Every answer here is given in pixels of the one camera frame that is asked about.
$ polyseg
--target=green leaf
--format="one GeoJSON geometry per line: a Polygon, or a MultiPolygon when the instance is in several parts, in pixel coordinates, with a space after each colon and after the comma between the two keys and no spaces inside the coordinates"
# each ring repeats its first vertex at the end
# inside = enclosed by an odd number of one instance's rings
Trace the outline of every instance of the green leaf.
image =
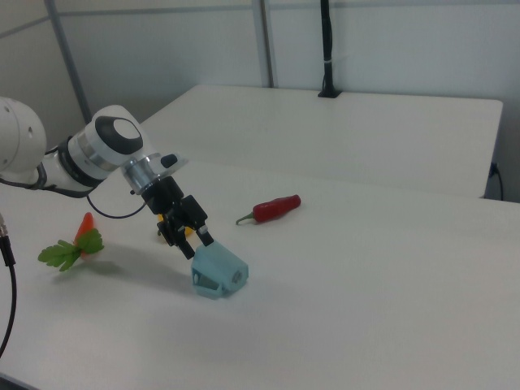
{"type": "Polygon", "coordinates": [[[95,254],[96,252],[99,252],[101,249],[105,248],[103,246],[103,239],[101,238],[101,234],[97,229],[89,230],[88,232],[85,232],[79,236],[76,241],[76,245],[86,254],[95,254]]]}
{"type": "Polygon", "coordinates": [[[79,257],[80,256],[75,256],[75,257],[70,257],[69,259],[67,259],[65,261],[65,263],[62,265],[62,267],[59,269],[59,271],[64,272],[64,271],[68,270],[70,267],[72,267],[72,265],[76,262],[76,260],[79,257]]]}
{"type": "Polygon", "coordinates": [[[58,241],[57,245],[50,246],[41,251],[38,261],[47,263],[49,267],[59,267],[66,263],[68,268],[74,264],[81,254],[81,249],[63,240],[58,241]]]}

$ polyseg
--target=yellow part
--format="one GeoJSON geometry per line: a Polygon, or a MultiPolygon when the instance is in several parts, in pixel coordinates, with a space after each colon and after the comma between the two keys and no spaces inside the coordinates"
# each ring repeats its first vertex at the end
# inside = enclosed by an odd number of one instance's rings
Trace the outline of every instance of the yellow part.
{"type": "MultiPolygon", "coordinates": [[[[164,220],[162,214],[159,214],[159,215],[157,216],[157,218],[158,218],[159,222],[162,222],[162,221],[164,220]]],[[[191,228],[189,228],[189,227],[187,227],[187,228],[184,230],[184,234],[185,234],[186,236],[189,236],[189,235],[192,234],[192,233],[193,233],[193,229],[191,229],[191,228]]]]}

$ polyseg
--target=light blue 3d-printed part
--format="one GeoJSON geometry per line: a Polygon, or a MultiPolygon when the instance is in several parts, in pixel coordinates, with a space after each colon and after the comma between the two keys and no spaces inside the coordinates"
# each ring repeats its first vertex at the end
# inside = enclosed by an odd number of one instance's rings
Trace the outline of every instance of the light blue 3d-printed part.
{"type": "Polygon", "coordinates": [[[248,265],[219,242],[195,250],[192,282],[199,294],[221,297],[233,293],[244,286],[248,277],[248,265]]]}

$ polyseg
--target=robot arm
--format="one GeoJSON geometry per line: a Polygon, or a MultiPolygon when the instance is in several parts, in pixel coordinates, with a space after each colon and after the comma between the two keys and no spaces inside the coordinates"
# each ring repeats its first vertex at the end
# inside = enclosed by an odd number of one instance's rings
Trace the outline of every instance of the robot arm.
{"type": "Polygon", "coordinates": [[[185,227],[195,230],[204,246],[213,242],[206,213],[171,177],[185,160],[158,153],[121,106],[103,108],[83,130],[46,153],[45,131],[34,111],[0,97],[0,137],[0,183],[86,197],[121,168],[132,191],[163,216],[158,227],[170,246],[178,246],[186,258],[194,256],[185,227]]]}

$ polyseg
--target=black pole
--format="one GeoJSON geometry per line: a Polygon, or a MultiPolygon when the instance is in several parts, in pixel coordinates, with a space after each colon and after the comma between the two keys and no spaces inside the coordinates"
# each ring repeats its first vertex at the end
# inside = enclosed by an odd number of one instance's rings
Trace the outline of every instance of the black pole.
{"type": "Polygon", "coordinates": [[[336,91],[332,81],[332,24],[328,0],[321,0],[322,6],[322,36],[323,36],[323,89],[318,96],[321,98],[337,98],[341,91],[336,91]]]}

